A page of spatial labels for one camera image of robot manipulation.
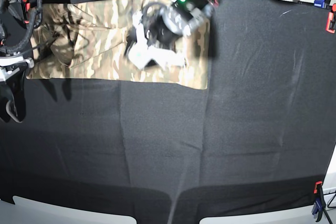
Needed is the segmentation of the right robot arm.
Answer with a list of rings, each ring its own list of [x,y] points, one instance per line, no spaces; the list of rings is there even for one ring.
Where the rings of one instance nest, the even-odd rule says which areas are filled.
[[[10,14],[24,30],[14,45],[7,44],[10,36],[1,20],[1,121],[20,123],[26,116],[24,81],[34,67],[27,46],[33,31],[42,21],[43,0],[1,0],[1,13]]]

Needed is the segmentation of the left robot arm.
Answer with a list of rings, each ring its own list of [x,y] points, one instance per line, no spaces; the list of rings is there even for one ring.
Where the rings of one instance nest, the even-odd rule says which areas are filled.
[[[130,10],[132,28],[124,55],[138,69],[151,62],[161,68],[182,67],[182,53],[175,42],[187,37],[210,19],[218,0],[170,0],[169,4],[149,2],[140,10]]]

